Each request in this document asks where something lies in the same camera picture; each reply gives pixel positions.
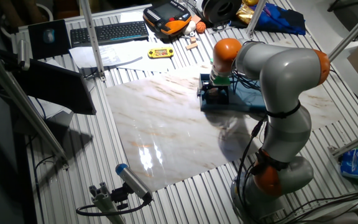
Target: white paper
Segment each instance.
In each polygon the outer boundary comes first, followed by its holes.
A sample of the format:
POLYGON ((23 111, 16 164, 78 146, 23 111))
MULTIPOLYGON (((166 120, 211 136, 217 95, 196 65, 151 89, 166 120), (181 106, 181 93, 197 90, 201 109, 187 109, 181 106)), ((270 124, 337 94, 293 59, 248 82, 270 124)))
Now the white paper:
MULTIPOLYGON (((141 59, 138 54, 133 54, 131 51, 128 51, 133 43, 134 42, 131 41, 122 44, 99 46, 103 66, 115 66, 141 59)), ((92 47, 75 47, 69 51, 78 68, 97 67, 92 47)))
POLYGON ((169 70, 173 70, 171 59, 170 58, 149 58, 149 51, 154 48, 161 48, 161 47, 172 47, 169 44, 163 43, 153 43, 147 42, 146 40, 143 41, 135 41, 134 45, 131 46, 131 51, 139 56, 142 59, 137 60, 132 63, 128 63, 125 65, 119 65, 117 68, 126 68, 126 69, 133 69, 133 70, 143 70, 143 71, 150 71, 150 72, 167 72, 169 70))

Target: aluminum pole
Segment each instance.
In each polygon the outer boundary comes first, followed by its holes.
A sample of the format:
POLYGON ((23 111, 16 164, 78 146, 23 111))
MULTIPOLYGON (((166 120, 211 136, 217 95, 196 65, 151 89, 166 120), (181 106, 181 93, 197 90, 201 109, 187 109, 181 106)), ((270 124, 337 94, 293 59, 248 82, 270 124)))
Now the aluminum pole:
POLYGON ((252 15, 251 21, 248 24, 248 28, 246 30, 246 34, 248 35, 249 39, 252 39, 254 29, 256 24, 258 23, 259 17, 264 10, 267 0, 259 0, 258 5, 256 5, 256 9, 254 14, 252 15))
POLYGON ((335 58, 349 45, 349 43, 356 38, 358 35, 358 23, 357 25, 351 30, 349 35, 344 38, 336 47, 335 49, 329 53, 328 59, 330 62, 335 60, 335 58))
POLYGON ((4 90, 12 98, 24 116, 29 120, 34 129, 38 132, 41 138, 47 143, 47 146, 57 155, 67 160, 65 151, 56 140, 55 136, 49 130, 39 113, 34 109, 28 96, 24 93, 15 77, 11 72, 7 72, 0 60, 0 84, 4 90))
POLYGON ((333 152, 333 156, 334 158, 338 158, 339 156, 349 152, 350 150, 356 148, 357 146, 358 146, 358 138, 346 144, 342 148, 335 150, 335 152, 333 152))
POLYGON ((96 36, 96 31, 94 30, 90 4, 88 0, 80 0, 80 1, 81 1, 81 8, 84 13, 85 24, 86 27, 88 28, 89 39, 91 40, 94 59, 96 60, 96 64, 98 66, 100 80, 106 81, 106 76, 104 75, 102 57, 100 56, 100 51, 99 51, 98 37, 96 36))

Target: small ball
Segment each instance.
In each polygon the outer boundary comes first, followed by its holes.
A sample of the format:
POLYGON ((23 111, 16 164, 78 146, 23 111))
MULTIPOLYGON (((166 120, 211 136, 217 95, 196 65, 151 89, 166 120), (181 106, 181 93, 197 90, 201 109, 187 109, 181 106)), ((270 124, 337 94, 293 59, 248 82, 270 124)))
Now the small ball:
POLYGON ((197 33, 199 34, 202 34, 205 32, 205 29, 206 29, 206 25, 204 22, 198 22, 197 25, 196 25, 196 31, 197 33))

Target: gold object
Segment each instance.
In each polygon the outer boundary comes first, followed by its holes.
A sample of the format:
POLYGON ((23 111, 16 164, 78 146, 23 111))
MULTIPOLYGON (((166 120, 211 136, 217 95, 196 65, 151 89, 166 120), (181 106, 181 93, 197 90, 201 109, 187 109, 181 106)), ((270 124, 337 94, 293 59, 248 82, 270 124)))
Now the gold object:
POLYGON ((243 4, 246 4, 247 6, 254 6, 258 4, 259 0, 242 0, 243 4))
POLYGON ((245 4, 243 4, 236 13, 237 18, 245 24, 249 24, 252 19, 252 15, 254 15, 254 10, 245 4))

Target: marble surface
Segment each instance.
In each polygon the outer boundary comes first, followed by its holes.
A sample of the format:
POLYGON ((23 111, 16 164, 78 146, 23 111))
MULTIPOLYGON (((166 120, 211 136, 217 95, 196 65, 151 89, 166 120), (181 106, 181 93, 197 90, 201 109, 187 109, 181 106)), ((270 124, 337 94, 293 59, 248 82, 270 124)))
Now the marble surface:
MULTIPOLYGON (((189 67, 106 89, 128 163, 152 191, 240 158, 257 124, 243 113, 200 111, 198 79, 208 70, 189 67)), ((321 86, 302 93, 300 101, 313 129, 342 119, 321 86)))

